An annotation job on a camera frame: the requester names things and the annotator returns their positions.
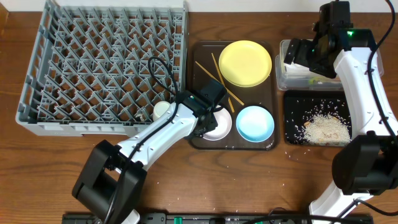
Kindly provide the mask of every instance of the wooden surface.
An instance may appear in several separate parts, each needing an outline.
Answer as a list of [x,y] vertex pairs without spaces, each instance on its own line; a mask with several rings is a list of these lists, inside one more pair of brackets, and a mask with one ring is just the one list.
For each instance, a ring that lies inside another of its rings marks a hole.
[[[193,13],[189,46],[199,40],[265,40],[274,52],[292,37],[313,37],[314,13]],[[379,40],[389,14],[353,14],[356,27],[369,27]],[[92,147],[125,136],[43,137],[15,122],[17,103],[37,33],[40,13],[9,14],[0,36],[0,223],[60,223],[65,212],[86,212],[71,196]],[[381,47],[382,80],[398,114],[398,30]],[[278,92],[279,109],[282,95]],[[302,210],[331,182],[331,160],[339,148],[288,146],[270,152],[197,151],[185,140],[170,148],[149,170],[141,209],[171,213],[268,213],[274,207]],[[370,200],[397,210],[397,191]],[[369,212],[362,205],[356,212]],[[376,223],[394,223],[371,212]]]

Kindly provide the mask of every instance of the dish rack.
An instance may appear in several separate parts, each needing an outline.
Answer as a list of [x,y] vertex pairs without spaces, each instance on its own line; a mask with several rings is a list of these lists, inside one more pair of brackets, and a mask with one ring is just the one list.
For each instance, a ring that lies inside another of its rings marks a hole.
[[[58,7],[47,1],[16,121],[40,136],[126,134],[152,122],[154,105],[172,101],[148,71],[158,56],[185,88],[188,11]],[[163,65],[154,75],[174,89]]]

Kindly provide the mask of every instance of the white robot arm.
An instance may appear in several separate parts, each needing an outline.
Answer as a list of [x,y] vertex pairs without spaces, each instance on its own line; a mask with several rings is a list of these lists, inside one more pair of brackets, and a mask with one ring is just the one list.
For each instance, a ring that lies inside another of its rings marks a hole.
[[[139,214],[134,207],[148,169],[181,138],[214,130],[213,112],[225,94],[225,87],[211,80],[202,90],[178,93],[166,113],[141,133],[116,146],[102,141],[91,152],[72,195],[102,220],[136,224]],[[119,180],[106,169],[121,173]]]
[[[353,139],[374,131],[378,136],[388,136],[385,125],[380,122],[381,117],[369,87],[367,71],[368,58],[371,53],[369,47],[353,47],[350,51],[342,50],[338,54],[334,68],[344,88],[353,130]],[[377,54],[372,60],[373,81],[378,98],[388,116],[391,128],[398,132],[398,122],[388,104],[386,93],[381,83],[377,69]],[[344,195],[334,181],[324,191],[322,196],[310,204],[311,215],[325,215],[329,217],[345,217],[354,208],[354,199],[368,200],[372,198],[369,192]],[[325,221],[313,221],[313,224],[324,224]]]
[[[381,109],[377,107],[368,74],[368,61],[377,50],[376,42],[369,29],[353,28],[349,2],[334,1],[321,6],[320,20],[313,30],[317,33],[313,41],[290,42],[284,62],[297,63],[328,78],[338,75],[343,84],[351,115],[352,142],[335,156],[333,182],[309,207],[311,215],[342,218],[355,208],[355,200],[365,201],[398,186],[398,158],[393,153],[397,143],[390,136],[397,134],[398,122],[389,106],[374,54],[371,78]],[[382,122],[385,120],[392,131],[387,130]],[[313,220],[313,224],[324,223],[329,222]]]
[[[172,103],[166,113],[148,126],[148,128],[125,141],[119,142],[118,146],[121,147],[120,153],[129,157],[136,144],[165,123],[171,117],[174,110],[175,103]],[[195,117],[191,109],[185,105],[179,105],[173,121],[149,138],[144,145],[141,146],[140,150],[133,155],[131,160],[133,162],[140,161],[143,165],[143,169],[148,170],[174,143],[191,134],[197,125],[197,121],[198,118]]]

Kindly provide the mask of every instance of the clear plastic container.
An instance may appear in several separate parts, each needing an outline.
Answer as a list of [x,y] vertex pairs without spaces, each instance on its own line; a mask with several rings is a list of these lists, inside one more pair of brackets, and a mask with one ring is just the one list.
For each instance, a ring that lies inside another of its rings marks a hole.
[[[327,78],[310,72],[301,65],[285,65],[284,59],[289,44],[290,40],[283,40],[280,43],[280,54],[275,58],[276,79],[280,90],[343,90],[338,76],[333,79]],[[379,50],[377,50],[377,65],[382,76],[384,69]]]

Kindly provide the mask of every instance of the blue bowl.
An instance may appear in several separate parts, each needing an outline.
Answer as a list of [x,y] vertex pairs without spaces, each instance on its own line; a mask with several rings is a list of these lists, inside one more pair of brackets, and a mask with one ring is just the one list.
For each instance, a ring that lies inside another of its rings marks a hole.
[[238,133],[249,142],[267,140],[274,132],[272,115],[260,106],[248,106],[239,112],[236,118]]

